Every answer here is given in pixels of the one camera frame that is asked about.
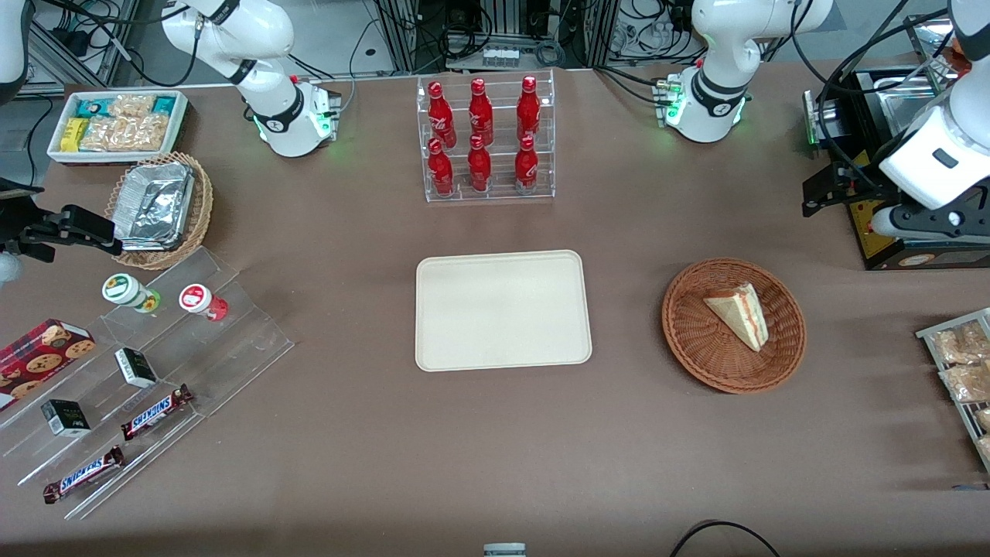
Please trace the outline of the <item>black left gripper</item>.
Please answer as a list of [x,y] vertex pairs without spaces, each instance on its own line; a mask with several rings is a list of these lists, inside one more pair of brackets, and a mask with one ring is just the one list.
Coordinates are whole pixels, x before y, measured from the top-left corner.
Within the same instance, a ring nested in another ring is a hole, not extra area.
[[[857,165],[832,165],[831,174],[813,174],[802,182],[802,216],[813,217],[824,208],[866,201],[901,201],[891,184],[877,186]],[[907,200],[877,210],[871,231],[903,241],[989,242],[987,186],[973,186],[942,208],[923,207]]]

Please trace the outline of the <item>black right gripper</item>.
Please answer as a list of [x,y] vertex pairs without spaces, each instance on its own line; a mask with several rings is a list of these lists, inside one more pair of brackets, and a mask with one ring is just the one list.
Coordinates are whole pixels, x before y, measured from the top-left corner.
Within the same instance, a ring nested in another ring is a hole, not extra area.
[[[47,229],[46,218],[52,212],[36,205],[41,186],[1,180],[1,285],[18,281],[24,271],[21,256],[43,263],[53,263],[53,244],[81,244],[111,256],[120,256],[121,242],[114,237],[114,223],[107,218],[74,204],[61,208],[59,227]],[[31,242],[25,233],[31,232]]]

